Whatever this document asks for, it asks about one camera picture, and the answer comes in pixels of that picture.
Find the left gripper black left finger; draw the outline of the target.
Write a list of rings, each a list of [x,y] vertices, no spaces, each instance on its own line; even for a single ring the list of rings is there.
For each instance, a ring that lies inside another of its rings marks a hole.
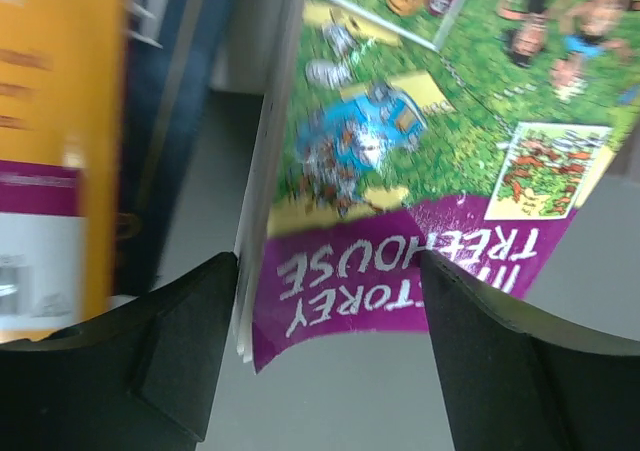
[[[1,347],[5,450],[193,450],[207,434],[238,277],[224,252],[39,340]]]

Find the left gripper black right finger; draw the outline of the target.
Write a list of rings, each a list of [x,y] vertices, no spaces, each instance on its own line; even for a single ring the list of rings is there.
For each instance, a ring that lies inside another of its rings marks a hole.
[[[639,344],[554,316],[421,255],[457,450],[636,450]]]

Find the purple treehouse book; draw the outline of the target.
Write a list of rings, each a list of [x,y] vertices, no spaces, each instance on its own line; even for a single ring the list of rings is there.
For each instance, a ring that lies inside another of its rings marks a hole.
[[[424,333],[421,255],[528,292],[639,118],[639,0],[287,0],[237,351]]]

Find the dark blue Nineteen Eighty-Four book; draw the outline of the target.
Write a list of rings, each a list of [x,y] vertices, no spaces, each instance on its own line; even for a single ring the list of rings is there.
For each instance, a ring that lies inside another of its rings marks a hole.
[[[113,292],[157,280],[234,0],[128,0]]]

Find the orange yellow book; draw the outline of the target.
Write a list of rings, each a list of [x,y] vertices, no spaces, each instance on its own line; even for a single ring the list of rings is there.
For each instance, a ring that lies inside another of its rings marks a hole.
[[[1,0],[1,338],[106,310],[125,0]]]

